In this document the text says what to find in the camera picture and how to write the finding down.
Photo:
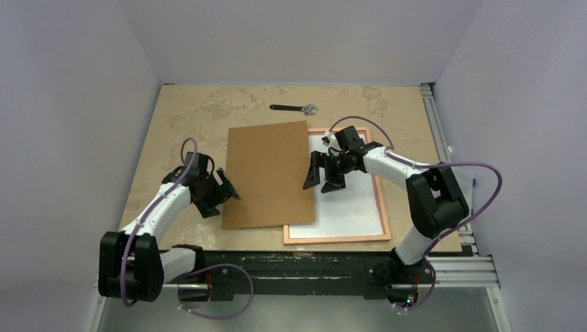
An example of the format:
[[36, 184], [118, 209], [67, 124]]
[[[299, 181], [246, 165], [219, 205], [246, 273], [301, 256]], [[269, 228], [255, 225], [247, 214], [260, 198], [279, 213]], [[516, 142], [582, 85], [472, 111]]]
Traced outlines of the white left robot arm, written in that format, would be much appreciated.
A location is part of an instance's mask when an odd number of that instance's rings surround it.
[[163, 235], [176, 218], [193, 205], [203, 218], [218, 216], [218, 207], [240, 195], [221, 168], [209, 169], [213, 159], [188, 152], [182, 165], [167, 174], [156, 196], [127, 226], [106, 232], [100, 240], [98, 292], [124, 304], [153, 302], [163, 285], [184, 277], [190, 283], [206, 276], [201, 247], [178, 245], [160, 250]]

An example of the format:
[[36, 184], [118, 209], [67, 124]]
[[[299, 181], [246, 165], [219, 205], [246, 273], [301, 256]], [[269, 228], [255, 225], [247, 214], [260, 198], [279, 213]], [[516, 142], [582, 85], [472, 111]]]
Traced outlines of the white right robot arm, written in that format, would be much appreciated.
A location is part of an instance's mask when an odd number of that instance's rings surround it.
[[391, 251], [388, 271], [393, 279], [404, 282], [413, 276], [433, 242], [469, 216], [462, 189], [447, 164], [402, 158], [379, 142], [365, 142], [353, 126], [325, 132], [322, 142], [327, 150], [311, 153], [304, 190], [317, 185], [323, 194], [343, 190], [346, 174], [363, 172], [406, 191], [413, 226]]

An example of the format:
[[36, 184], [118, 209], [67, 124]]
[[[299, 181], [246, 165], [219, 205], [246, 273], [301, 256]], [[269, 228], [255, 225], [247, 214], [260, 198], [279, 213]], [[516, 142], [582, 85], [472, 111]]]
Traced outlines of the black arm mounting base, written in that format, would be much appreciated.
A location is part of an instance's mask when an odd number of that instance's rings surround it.
[[411, 305], [421, 285], [435, 283], [433, 267], [423, 259], [396, 273], [391, 251], [244, 251], [203, 250], [203, 268], [173, 279], [203, 284], [212, 301], [235, 295], [359, 296]]

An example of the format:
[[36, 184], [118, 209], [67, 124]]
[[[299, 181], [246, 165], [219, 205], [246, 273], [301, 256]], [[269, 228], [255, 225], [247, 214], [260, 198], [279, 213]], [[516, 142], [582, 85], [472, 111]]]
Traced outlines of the brown cardboard backing board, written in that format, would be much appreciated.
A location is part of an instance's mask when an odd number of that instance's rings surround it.
[[226, 172], [240, 199], [224, 204], [222, 229], [314, 222], [314, 194], [302, 187], [309, 163], [305, 120], [229, 129]]

